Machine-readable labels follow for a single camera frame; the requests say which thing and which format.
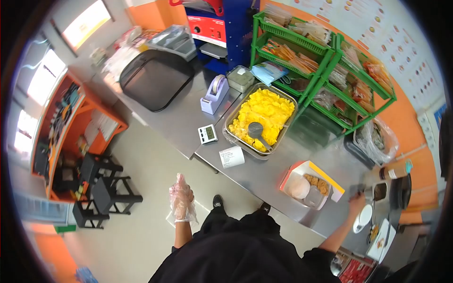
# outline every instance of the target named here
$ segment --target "menu poster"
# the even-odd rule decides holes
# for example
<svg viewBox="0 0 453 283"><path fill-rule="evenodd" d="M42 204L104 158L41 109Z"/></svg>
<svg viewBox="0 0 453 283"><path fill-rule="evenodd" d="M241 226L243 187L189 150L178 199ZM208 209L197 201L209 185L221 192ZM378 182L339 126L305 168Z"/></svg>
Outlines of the menu poster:
<svg viewBox="0 0 453 283"><path fill-rule="evenodd" d="M291 6L330 22L343 0L291 0Z"/></svg>
<svg viewBox="0 0 453 283"><path fill-rule="evenodd" d="M423 60L418 65L414 65L414 67L411 70L412 73L407 78L407 86L405 86L405 88L410 88L403 90L407 96L412 95L412 99L422 106L432 101L433 98L436 98L440 93L440 88L426 60Z"/></svg>
<svg viewBox="0 0 453 283"><path fill-rule="evenodd" d="M382 38L379 51L375 54L387 66L395 79L403 79L414 68L417 60L417 46L409 33L397 25Z"/></svg>
<svg viewBox="0 0 453 283"><path fill-rule="evenodd" d="M388 11L379 2L370 0L367 1L367 4L367 13L365 13L367 21L361 25L361 27L366 27L366 29L362 30L359 37L354 37L366 50L376 44L376 40L384 32L387 21L390 18L387 14Z"/></svg>
<svg viewBox="0 0 453 283"><path fill-rule="evenodd" d="M343 0L330 24L346 32L351 38L360 38L363 27L369 26L370 11L375 10L374 0Z"/></svg>

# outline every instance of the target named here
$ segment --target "green basket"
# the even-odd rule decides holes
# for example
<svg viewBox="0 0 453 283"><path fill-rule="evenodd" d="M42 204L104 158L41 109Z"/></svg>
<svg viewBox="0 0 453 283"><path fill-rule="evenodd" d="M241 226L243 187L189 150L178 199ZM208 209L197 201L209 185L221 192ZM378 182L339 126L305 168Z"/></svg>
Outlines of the green basket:
<svg viewBox="0 0 453 283"><path fill-rule="evenodd" d="M318 103L313 101L314 96L317 94L317 92L321 89L321 87L325 87L326 90L330 91L331 93L335 94L338 96L341 100L343 100L346 104L345 110L342 111L341 109L337 108L335 105L332 105L331 109L328 110ZM351 130L354 128L357 122L357 110L350 105L350 102L353 102L357 104L352 98L347 95L346 93L343 93L339 91L336 87L334 87L332 84L330 84L327 80L320 78L316 84L316 86L313 88L311 94L308 96L308 99L304 102L304 107L307 107L309 104L313 106L314 108L318 109L320 112L325 114L327 117L332 119L333 121L337 122L340 126L342 126L345 129ZM346 124L343 120L338 118L335 114L341 114L347 118L349 118L352 121L352 125Z"/></svg>
<svg viewBox="0 0 453 283"><path fill-rule="evenodd" d="M292 42L306 48L307 50L310 50L311 52L313 52L317 55L324 56L324 55L326 55L328 50L334 51L334 49L330 46L322 46L322 45L314 42L313 40L310 40L310 39L308 39L300 34L297 34L289 29L282 28L282 27L279 27L279 26L271 24L271 23L267 23L264 21L264 17L265 17L265 11L259 12L253 16L254 25L256 25L256 23L259 23L259 27L263 31L267 31L272 34L276 34L284 39L292 41ZM306 21L293 17L289 24L294 25L297 22L305 23Z"/></svg>
<svg viewBox="0 0 453 283"><path fill-rule="evenodd" d="M282 42L282 40L284 40L284 39L282 39L280 37L275 38L273 34L265 32L256 40L256 46L252 45L252 48L254 48L256 50L256 52L258 53L259 57L261 57L263 59L266 59L266 60L269 60L269 61L272 61L272 62L275 62L275 63L277 63L277 64L289 69L292 72L291 75L296 74L296 76L299 75L299 76L301 76L303 78L306 78L306 79L310 80L310 83L308 84L307 88L303 92L296 91L296 90L292 89L291 87L289 87L289 86L287 86L287 85L285 85L285 84L283 84L283 83L281 83L279 81L273 82L273 84L275 86L277 86L279 88L282 88L283 90L289 92L293 96L298 97L299 98L298 103L302 103L302 101L305 99L305 97L307 97L307 95L310 93L312 88L315 86L316 82L318 81L318 78L323 73L324 68L327 66L327 64L328 64L328 62L330 60L330 57L333 54L333 51L332 50L328 50L328 52L326 53L326 56L324 56L324 57L318 55L318 62L319 62L320 58L322 58L320 60L320 63L319 63L319 68L317 69L316 72L307 74L307 73L304 73L304 72L300 71L298 68L295 68L290 63L282 60L281 58L279 58L279 57L277 57L277 56L275 56L273 54L270 54L268 52L262 51L261 48L264 45L266 45L267 40L270 39L270 38L275 39L279 43L286 44L285 42ZM254 58L252 58L251 59L251 65L255 65L255 62L256 62L256 60Z"/></svg>
<svg viewBox="0 0 453 283"><path fill-rule="evenodd" d="M321 77L324 79L328 79L330 73L333 71L336 64L339 64L340 66L347 69L355 77L357 77L358 79L362 80L365 84L367 84L371 88L371 90L374 91L375 93L377 93L380 97L382 97L382 99L396 100L395 90L393 90L393 88L392 88L393 93L388 93L363 69L356 66L354 63L350 62L344 56L344 52L341 49L341 45L343 42L344 42L344 44L350 45L347 41L345 41L344 36L342 34L337 34L336 40L335 40L336 53L332 57L332 60L329 63L329 65L327 66L327 68L325 68L324 73L322 74ZM361 55L362 55L361 56L362 61L366 61L368 59L368 57L365 54L362 53Z"/></svg>

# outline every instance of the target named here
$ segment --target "green plastic rack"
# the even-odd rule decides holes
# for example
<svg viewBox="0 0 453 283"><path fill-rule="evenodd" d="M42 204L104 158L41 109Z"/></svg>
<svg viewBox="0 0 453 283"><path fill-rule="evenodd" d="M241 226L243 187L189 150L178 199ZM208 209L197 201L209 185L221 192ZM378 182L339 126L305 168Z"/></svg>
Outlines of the green plastic rack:
<svg viewBox="0 0 453 283"><path fill-rule="evenodd" d="M386 92L373 78L371 78L362 68L356 66L354 63L350 62L345 56L344 52L341 49L342 44L349 44L344 40L344 37L342 34L337 34L336 35L336 40L335 40L335 46L336 46L336 51L334 56L332 56L331 61L327 65L327 67L324 69L324 72L322 73L319 81L315 85L315 87L312 89L312 92L308 95L307 99L304 102L303 107L301 107L301 111L304 110L307 105L312 105L322 113L324 113L326 116L328 116L330 119L333 121L337 122L339 125L347 129L345 134L349 134L356 130L357 128L361 127L364 125L367 121L373 119L376 117L379 113L381 113L384 109L386 109L388 106L390 106L393 102L396 101L396 95L393 93L388 93ZM366 61L368 57L365 54L361 54L359 57L360 61ZM328 78L335 66L339 64L342 67L345 67L348 71L349 74L347 76L347 88L344 91L341 91L339 88L337 88L335 85L329 82ZM374 106L374 94L378 94L381 98L384 100L387 100L386 103L380 107L379 109L376 109L375 112L369 113L367 112L363 107L361 107L357 102L355 102L352 99L352 85L351 82L355 81L356 79L362 80L364 83L368 85L370 88L371 93L373 94L371 103ZM321 89L321 87L325 87L328 91L336 95L338 98L343 100L346 103L346 109L345 111L341 111L335 106L332 106L330 110L325 109L324 107L320 106L316 102L313 101L314 96L316 93ZM338 118L335 114L341 114L349 119L352 119L353 125L350 126L346 124L343 120ZM362 119L360 123L357 123L357 113L362 116Z"/></svg>
<svg viewBox="0 0 453 283"><path fill-rule="evenodd" d="M305 49L310 50L311 52L313 52L317 55L324 56L324 55L326 55L328 50L331 50L331 51L335 50L335 48L334 48L335 46L334 47L322 46L300 34L295 33L294 31L279 27L279 26L271 24L271 23L267 23L264 21L264 17L265 17L264 11L261 11L255 15L253 15L253 39L252 39L253 45L255 45L255 39L258 36L258 27L260 27L263 31L267 31L271 34L278 35L284 39L294 42L297 45L302 46ZM306 23L306 22L307 21L293 17L289 24L294 25L295 23Z"/></svg>
<svg viewBox="0 0 453 283"><path fill-rule="evenodd" d="M298 47L298 48L302 47L303 49L310 51L311 53L313 53L315 56L318 57L318 59L316 61L319 63L319 68L317 69L316 72L307 74L307 73L300 71L298 68L295 68L293 65L289 64L288 62L282 60L281 58L279 58L273 54L270 54L268 52L262 51L261 48L267 44L267 40L270 38L272 38L273 40L275 40L278 43L287 44L287 45L292 44L295 47ZM308 38L305 38L305 39L310 41L313 45L315 45L315 44L318 45L317 43L311 41ZM277 87L283 89L284 91L288 92L289 94L297 97L298 103L302 103L303 100L308 96L308 94L310 93L310 91L312 90L312 88L314 87L316 82L318 81L319 77L323 73L324 69L326 68L327 64L329 63L329 61L333 55L333 50L330 46L328 48L323 47L325 52L324 51L321 52L323 54L323 55L321 55L320 52L318 52L318 53L314 52L313 48L306 48L306 46L300 46L297 43L289 41L287 38L281 37L280 34L273 34L271 32L267 32L267 31L264 32L260 37L254 38L251 48L252 48L253 55L251 56L250 67L254 66L257 62L261 61L259 59L258 60L256 59L255 54L258 53L258 56L260 58L275 62L275 63L289 69L291 71L290 76L303 77L303 78L310 80L307 88L303 92L296 91L296 90L292 89L291 87L289 87L279 81L273 82L273 84L275 86L277 86Z"/></svg>
<svg viewBox="0 0 453 283"><path fill-rule="evenodd" d="M330 57L333 55L333 51L328 50L328 52L326 53L326 56L324 56L324 57L318 55L319 58L322 58L320 60L320 62L319 62L318 70L316 72L307 74L307 73L301 72L298 68L295 68L293 65L291 65L288 62L282 60L281 58L279 58L279 57L277 57L277 56L275 56L273 54L270 54L268 52L262 51L261 48L264 45L266 45L267 40L270 39L270 38L274 39L276 42L279 42L279 43L285 43L285 44L287 43L287 42L284 42L284 39L282 40L282 38L280 38L280 37L275 37L273 34L271 34L269 32L264 32L255 41L256 45L255 46L252 45L252 49L256 50L256 52L258 53L260 58L275 62L275 63L277 63L277 64L289 69L290 72L291 72L289 75L291 77L303 77L303 78L306 78L306 79L310 80L307 88L303 92L296 91L296 90L292 89L291 87L289 87L289 86L287 86L287 85L285 85L285 84L283 84L283 83L281 83L279 81L273 82L273 84L276 85L277 87L279 87L279 88L283 89L284 91L289 92L291 95L297 97L298 98L298 103L302 103L302 101L308 96L308 94L311 92L312 88L314 87L314 85L318 81L319 77L321 76L322 72L324 71L324 68L329 63ZM257 59L255 59L255 57L252 57L251 66L254 66L259 61L261 61L261 60L257 60Z"/></svg>

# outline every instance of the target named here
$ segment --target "white floor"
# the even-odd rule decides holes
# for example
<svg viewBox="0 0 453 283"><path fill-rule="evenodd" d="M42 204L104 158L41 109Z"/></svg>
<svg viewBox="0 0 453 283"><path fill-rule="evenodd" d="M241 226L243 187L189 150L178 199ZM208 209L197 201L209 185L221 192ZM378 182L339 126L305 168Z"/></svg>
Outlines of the white floor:
<svg viewBox="0 0 453 283"><path fill-rule="evenodd" d="M206 209L212 208L212 197L218 193L227 214L237 219L256 210L262 201L196 159L186 159L151 128L132 118L120 102L114 108L130 126L115 138L110 150L144 201L132 207L130 216L111 215L104 230L78 229L63 238L76 263L87 266L99 282L148 282L173 245L174 227L166 217L170 211L168 188L177 173L185 175L199 203L200 224L193 232L199 230ZM300 256L323 241L323 237L275 209L270 215Z"/></svg>

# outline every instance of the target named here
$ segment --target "window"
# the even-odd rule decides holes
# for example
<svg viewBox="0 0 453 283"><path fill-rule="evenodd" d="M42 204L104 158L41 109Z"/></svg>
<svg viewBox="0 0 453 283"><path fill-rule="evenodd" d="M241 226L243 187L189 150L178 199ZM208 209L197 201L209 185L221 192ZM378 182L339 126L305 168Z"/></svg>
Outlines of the window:
<svg viewBox="0 0 453 283"><path fill-rule="evenodd" d="M28 95L36 100L39 105L44 105L65 66L53 50L47 51L30 82L27 90Z"/></svg>
<svg viewBox="0 0 453 283"><path fill-rule="evenodd" d="M100 26L110 20L102 0L96 1L80 14L64 31L63 36L77 50Z"/></svg>
<svg viewBox="0 0 453 283"><path fill-rule="evenodd" d="M30 153L32 149L32 138L36 130L38 120L28 115L25 111L19 114L19 121L17 123L16 138L14 140L14 147L21 153Z"/></svg>

